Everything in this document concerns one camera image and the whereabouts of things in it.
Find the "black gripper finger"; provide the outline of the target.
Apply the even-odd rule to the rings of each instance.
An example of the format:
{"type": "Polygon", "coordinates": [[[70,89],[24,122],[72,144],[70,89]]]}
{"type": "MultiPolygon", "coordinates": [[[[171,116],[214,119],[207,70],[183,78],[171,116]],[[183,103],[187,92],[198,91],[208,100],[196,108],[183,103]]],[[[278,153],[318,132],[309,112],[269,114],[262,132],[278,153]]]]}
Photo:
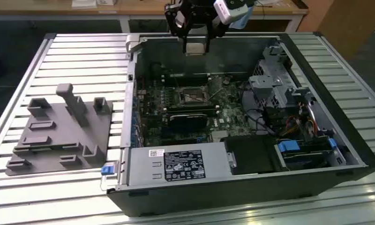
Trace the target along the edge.
{"type": "Polygon", "coordinates": [[[171,35],[182,39],[183,53],[186,53],[191,30],[191,3],[167,3],[164,16],[171,35]]]}
{"type": "Polygon", "coordinates": [[[225,36],[229,30],[229,25],[223,24],[221,18],[217,17],[211,22],[207,23],[207,35],[206,35],[206,53],[210,52],[210,42],[215,38],[225,36]]]}

